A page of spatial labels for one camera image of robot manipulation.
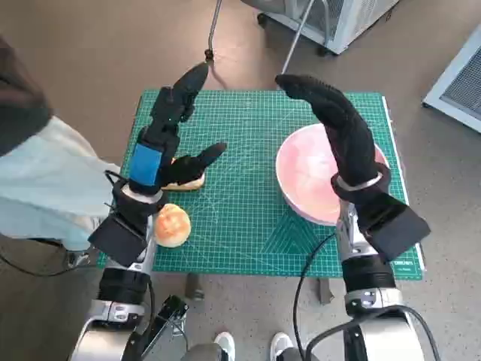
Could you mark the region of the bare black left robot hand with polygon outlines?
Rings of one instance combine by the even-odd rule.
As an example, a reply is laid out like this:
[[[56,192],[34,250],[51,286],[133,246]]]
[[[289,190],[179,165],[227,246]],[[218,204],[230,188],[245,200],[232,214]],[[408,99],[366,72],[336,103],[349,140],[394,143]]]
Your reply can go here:
[[[175,156],[180,145],[180,124],[193,115],[195,98],[208,73],[209,65],[201,62],[173,86],[159,90],[150,111],[152,121],[139,132],[131,156],[129,186],[134,192],[153,195],[171,184],[182,186],[196,181],[225,152],[227,144],[219,142],[197,156]]]

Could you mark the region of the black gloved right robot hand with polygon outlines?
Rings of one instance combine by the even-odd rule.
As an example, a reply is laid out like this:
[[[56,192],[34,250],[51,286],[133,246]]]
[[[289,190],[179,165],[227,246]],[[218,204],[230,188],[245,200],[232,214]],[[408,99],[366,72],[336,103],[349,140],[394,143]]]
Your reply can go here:
[[[308,75],[279,74],[275,82],[289,98],[309,103],[325,127],[338,173],[347,185],[356,187],[377,177],[372,133],[340,90]]]

